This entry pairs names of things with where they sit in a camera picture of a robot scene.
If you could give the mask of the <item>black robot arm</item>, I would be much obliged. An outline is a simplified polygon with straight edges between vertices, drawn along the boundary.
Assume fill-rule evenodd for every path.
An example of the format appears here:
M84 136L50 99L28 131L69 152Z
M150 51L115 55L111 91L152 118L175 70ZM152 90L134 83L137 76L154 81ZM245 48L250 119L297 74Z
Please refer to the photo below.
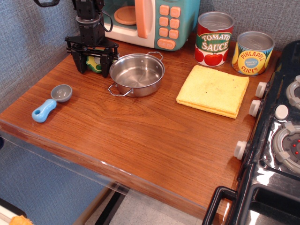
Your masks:
M104 25L105 3L103 0L74 0L73 5L77 11L80 35L65 38L67 52L72 55L77 70L82 74L88 68L88 57L99 58L102 76L107 77L113 60L119 57L119 45L105 37L105 33L113 28L113 24L109 30Z

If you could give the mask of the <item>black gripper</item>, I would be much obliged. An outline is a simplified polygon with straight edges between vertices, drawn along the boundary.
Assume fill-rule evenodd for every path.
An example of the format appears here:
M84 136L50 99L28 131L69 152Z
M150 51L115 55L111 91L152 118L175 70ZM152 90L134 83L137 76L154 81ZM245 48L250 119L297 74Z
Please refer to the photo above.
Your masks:
M109 75L113 60L118 59L117 43L105 37L105 29L100 22L78 23L80 35L67 36L67 52L73 57L77 70L84 74L87 70L87 56L100 57L102 76Z

